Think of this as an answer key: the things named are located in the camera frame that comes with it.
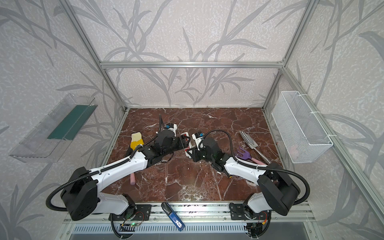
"pink tool handle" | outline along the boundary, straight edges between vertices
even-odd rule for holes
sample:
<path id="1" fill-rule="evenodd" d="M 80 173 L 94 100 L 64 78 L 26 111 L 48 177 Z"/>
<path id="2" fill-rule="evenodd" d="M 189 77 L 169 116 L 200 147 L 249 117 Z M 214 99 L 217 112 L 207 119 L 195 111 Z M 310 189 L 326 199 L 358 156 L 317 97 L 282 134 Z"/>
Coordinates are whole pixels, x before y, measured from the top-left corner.
<path id="1" fill-rule="evenodd" d="M 136 184 L 135 174 L 131 173 L 131 185 L 135 185 L 135 184 Z"/>
<path id="2" fill-rule="evenodd" d="M 254 161 L 256 164 L 259 164 L 259 165 L 268 165 L 268 164 L 263 163 L 262 161 L 257 160 L 257 159 L 255 159 L 255 158 L 251 158 L 251 159 L 252 159 L 252 161 Z"/>

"white wire mesh basket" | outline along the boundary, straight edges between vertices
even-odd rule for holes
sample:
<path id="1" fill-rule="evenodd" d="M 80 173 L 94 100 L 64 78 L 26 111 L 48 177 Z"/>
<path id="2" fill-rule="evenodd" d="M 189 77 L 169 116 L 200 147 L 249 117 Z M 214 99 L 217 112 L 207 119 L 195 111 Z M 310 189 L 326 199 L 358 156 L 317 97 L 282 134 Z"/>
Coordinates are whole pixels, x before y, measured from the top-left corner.
<path id="1" fill-rule="evenodd" d="M 272 116 L 293 163 L 313 162 L 333 145 L 298 91 L 282 91 Z"/>

